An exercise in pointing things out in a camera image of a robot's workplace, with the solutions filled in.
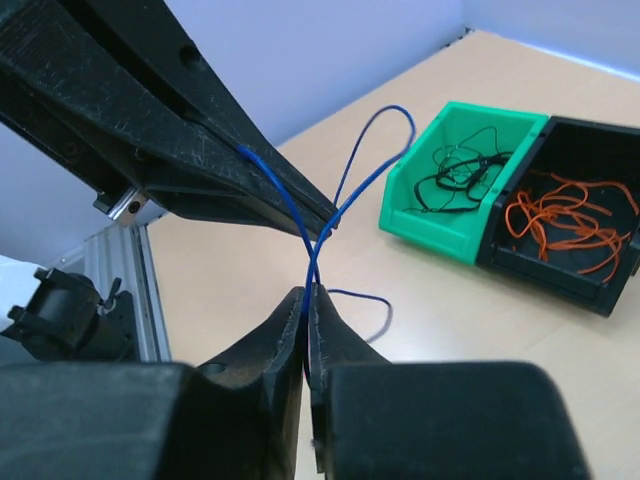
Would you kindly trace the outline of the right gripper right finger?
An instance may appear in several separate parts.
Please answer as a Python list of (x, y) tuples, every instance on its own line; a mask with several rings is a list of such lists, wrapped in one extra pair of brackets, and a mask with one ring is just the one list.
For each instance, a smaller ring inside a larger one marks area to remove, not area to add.
[(523, 361), (393, 363), (314, 286), (308, 384), (327, 479), (586, 479), (590, 467), (548, 373)]

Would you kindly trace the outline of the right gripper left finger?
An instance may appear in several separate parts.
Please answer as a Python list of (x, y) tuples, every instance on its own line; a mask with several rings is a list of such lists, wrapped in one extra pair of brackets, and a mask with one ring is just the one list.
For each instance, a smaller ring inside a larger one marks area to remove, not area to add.
[(4, 367), (2, 477), (293, 478), (303, 296), (292, 289), (264, 322), (197, 367)]

